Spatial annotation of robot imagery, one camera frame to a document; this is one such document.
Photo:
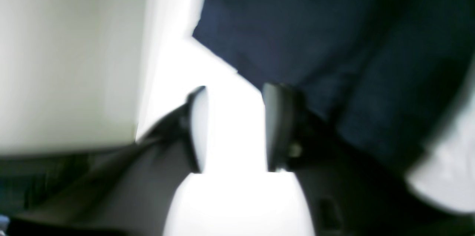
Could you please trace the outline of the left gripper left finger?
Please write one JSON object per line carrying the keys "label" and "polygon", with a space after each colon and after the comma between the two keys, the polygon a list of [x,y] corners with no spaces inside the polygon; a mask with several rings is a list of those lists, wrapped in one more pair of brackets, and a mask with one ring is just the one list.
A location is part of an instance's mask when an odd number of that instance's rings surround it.
{"label": "left gripper left finger", "polygon": [[208,92],[136,142],[7,157],[9,236],[162,236],[175,193],[206,162]]}

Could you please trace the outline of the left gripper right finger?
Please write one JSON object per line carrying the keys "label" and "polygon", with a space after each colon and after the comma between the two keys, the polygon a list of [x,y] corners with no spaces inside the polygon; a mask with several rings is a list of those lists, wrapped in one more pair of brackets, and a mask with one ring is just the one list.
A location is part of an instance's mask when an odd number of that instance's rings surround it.
{"label": "left gripper right finger", "polygon": [[270,172],[295,174],[316,236],[473,236],[474,214],[451,214],[412,195],[395,176],[344,144],[290,86],[266,83]]}

